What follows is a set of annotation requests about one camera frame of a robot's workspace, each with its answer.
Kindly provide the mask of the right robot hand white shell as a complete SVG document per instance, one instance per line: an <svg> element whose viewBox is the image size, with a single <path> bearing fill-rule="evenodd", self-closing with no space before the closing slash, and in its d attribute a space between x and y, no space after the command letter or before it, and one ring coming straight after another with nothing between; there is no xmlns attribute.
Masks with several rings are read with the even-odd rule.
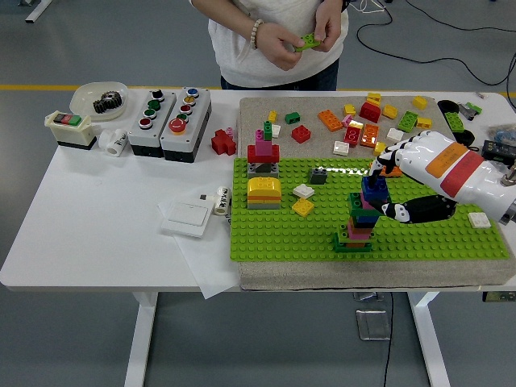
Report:
<svg viewBox="0 0 516 387"><path fill-rule="evenodd" d="M373 187L381 172L390 173L395 166L435 191L402 203L368 202L400 223L449 219L458 203L474 204L504 225L515 220L515 186L509 178L491 162L437 131L423 131L387 147L372 163L368 186Z"/></svg>

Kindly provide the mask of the person's right hand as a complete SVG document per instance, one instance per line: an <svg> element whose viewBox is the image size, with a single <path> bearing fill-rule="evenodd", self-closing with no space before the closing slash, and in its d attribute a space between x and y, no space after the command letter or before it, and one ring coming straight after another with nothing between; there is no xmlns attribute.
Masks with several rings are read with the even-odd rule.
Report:
<svg viewBox="0 0 516 387"><path fill-rule="evenodd" d="M283 71L293 69L301 59L295 48L302 47L304 40L275 23L263 23L257 28L255 45L264 57Z"/></svg>

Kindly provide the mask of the person's left hand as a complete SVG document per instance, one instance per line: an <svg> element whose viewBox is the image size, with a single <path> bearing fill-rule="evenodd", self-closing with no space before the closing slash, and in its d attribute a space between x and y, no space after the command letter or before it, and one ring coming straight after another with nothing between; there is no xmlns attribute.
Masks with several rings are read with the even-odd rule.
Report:
<svg viewBox="0 0 516 387"><path fill-rule="evenodd" d="M341 35L341 0L325 0L320 3L315 13L314 38L319 45L315 51L329 52Z"/></svg>

